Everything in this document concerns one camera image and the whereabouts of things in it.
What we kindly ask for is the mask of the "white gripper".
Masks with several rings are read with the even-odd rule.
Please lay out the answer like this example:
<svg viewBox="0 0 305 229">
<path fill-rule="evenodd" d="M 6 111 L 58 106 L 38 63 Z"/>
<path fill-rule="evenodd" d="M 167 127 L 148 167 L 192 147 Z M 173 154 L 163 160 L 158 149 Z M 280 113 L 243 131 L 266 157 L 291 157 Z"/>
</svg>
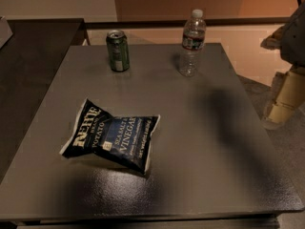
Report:
<svg viewBox="0 0 305 229">
<path fill-rule="evenodd" d="M 271 96 L 263 111 L 263 126 L 267 130 L 276 130 L 305 102 L 305 2 L 284 27 L 266 37 L 260 46 L 267 50 L 280 50 L 283 60 L 296 65 L 285 73 L 275 74 Z"/>
</svg>

